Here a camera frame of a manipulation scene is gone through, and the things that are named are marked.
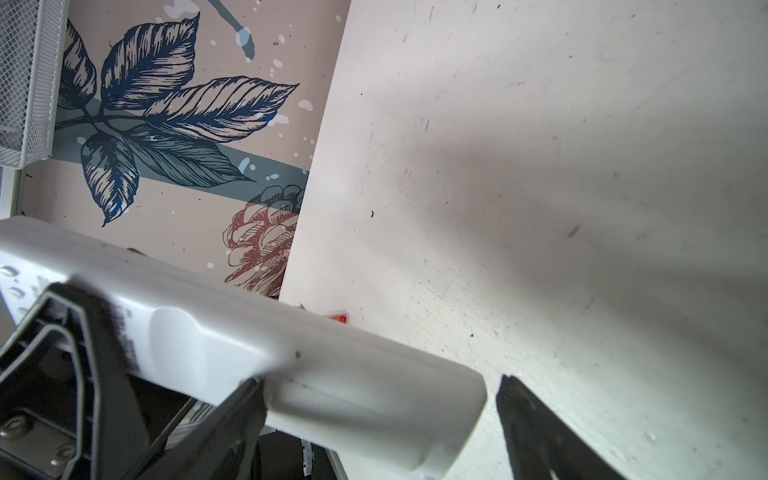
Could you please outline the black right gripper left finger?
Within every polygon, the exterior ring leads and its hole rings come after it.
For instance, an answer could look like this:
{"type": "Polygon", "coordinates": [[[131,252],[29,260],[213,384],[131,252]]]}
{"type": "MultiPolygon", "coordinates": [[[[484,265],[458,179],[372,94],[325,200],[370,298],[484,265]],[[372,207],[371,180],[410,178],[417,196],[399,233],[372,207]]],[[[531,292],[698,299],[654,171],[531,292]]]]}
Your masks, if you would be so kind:
{"type": "Polygon", "coordinates": [[[260,479],[258,438],[265,426],[264,382],[250,378],[141,479],[260,479]]]}

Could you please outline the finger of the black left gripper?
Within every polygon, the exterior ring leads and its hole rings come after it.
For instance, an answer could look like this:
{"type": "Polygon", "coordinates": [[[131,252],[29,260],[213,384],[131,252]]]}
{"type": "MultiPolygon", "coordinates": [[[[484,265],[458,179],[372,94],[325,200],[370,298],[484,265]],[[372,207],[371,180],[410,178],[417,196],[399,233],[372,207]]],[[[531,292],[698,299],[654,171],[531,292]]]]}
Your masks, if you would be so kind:
{"type": "Polygon", "coordinates": [[[149,446],[111,311],[49,285],[1,348],[1,476],[124,479],[149,446]]]}

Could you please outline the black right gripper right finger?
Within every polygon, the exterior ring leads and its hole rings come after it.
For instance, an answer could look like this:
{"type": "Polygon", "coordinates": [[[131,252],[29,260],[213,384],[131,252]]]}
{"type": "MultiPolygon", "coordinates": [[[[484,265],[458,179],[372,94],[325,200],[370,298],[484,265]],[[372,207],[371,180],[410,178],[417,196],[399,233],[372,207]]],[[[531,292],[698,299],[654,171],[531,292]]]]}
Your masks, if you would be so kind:
{"type": "Polygon", "coordinates": [[[620,479],[520,379],[504,375],[496,408],[515,479],[620,479]]]}

